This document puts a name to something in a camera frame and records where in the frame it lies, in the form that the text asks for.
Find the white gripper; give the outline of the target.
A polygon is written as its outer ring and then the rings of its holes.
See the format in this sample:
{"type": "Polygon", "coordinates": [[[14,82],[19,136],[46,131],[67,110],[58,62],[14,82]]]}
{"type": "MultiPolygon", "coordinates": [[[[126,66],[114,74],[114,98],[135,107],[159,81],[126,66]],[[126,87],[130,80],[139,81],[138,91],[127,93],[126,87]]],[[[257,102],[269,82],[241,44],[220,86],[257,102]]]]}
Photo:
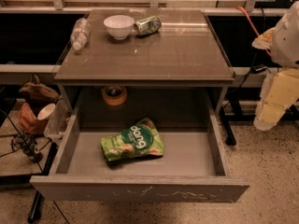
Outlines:
{"type": "Polygon", "coordinates": [[[256,49],[270,49],[271,59],[284,69],[268,74],[263,81],[254,126],[261,131],[275,127],[280,119],[299,99],[299,1],[295,2],[277,25],[252,42],[256,49]]]}

